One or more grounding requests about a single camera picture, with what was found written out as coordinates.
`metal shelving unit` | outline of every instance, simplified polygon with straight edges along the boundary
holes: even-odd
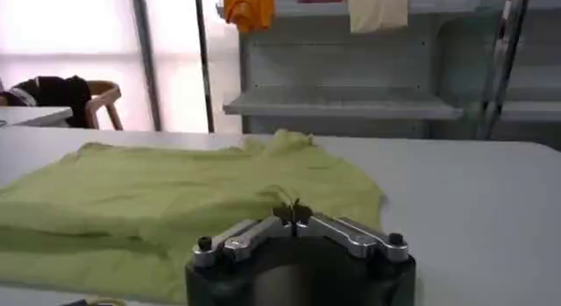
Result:
[[[504,6],[504,0],[409,0],[412,17],[407,29],[357,36],[348,32],[345,2],[299,4],[298,0],[275,0],[273,28],[240,41],[242,94],[225,104],[224,112],[241,115],[245,132],[252,131],[247,130],[248,125],[253,128],[261,125],[260,121],[261,132],[268,130],[268,125],[282,127],[283,118],[287,124],[295,119],[301,119],[304,125],[311,123],[302,125],[302,129],[313,131],[313,124],[321,124],[318,119],[322,118],[352,118],[352,129],[359,130],[357,125],[369,125],[373,120],[417,125],[422,121],[452,122],[465,114],[473,117],[464,108],[477,108],[474,101],[451,104],[443,100],[447,96],[440,96],[437,71],[445,64],[438,63],[439,48],[444,47],[438,45],[438,36],[447,22],[482,13],[496,17],[493,22],[497,26],[490,27],[493,34]],[[223,17],[222,0],[216,7]],[[531,0],[530,7],[555,9],[561,8],[561,3]],[[520,110],[524,105],[506,105],[505,118],[527,115]],[[555,105],[531,107],[545,112]]]
[[[462,115],[438,97],[410,88],[260,88],[224,106],[227,114],[448,120]]]

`bolt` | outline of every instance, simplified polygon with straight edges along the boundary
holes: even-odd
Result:
[[[212,249],[212,238],[211,237],[199,237],[197,240],[197,244],[199,245],[199,249],[202,252],[207,252]]]
[[[388,241],[392,246],[403,246],[403,236],[400,233],[390,233]]]

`chair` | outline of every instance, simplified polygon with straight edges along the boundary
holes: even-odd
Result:
[[[101,107],[107,109],[111,123],[115,130],[123,130],[121,119],[115,108],[115,101],[121,97],[119,86],[109,81],[88,81],[89,92],[92,99],[86,103],[86,121],[88,127],[99,129],[99,121],[97,120],[97,111]]]

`table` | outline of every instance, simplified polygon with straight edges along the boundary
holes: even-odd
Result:
[[[60,125],[68,117],[72,117],[68,107],[0,107],[0,120],[8,125]]]
[[[244,137],[3,128],[0,186],[88,141],[210,150],[235,146]],[[387,194],[383,227],[403,232],[417,259],[417,305],[561,301],[560,153],[515,142],[329,137],[315,142],[360,167]],[[56,305],[78,297],[0,288],[2,305]]]

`shelf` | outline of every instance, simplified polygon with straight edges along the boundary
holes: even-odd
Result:
[[[409,0],[409,13],[461,13],[476,11],[479,0]],[[274,0],[276,17],[348,16],[347,4],[300,4],[298,0]],[[224,5],[220,0],[217,11],[224,18]]]
[[[274,0],[276,17],[348,16],[347,4],[300,4],[298,0]],[[467,13],[475,12],[481,0],[409,0],[409,14]],[[529,0],[531,10],[559,9],[559,0]],[[224,18],[223,0],[217,3],[217,11]]]
[[[224,105],[226,114],[275,117],[363,117],[451,120],[462,110],[410,88],[258,88]]]
[[[561,101],[507,101],[501,121],[561,122]]]
[[[561,122],[561,88],[511,88],[501,121]]]

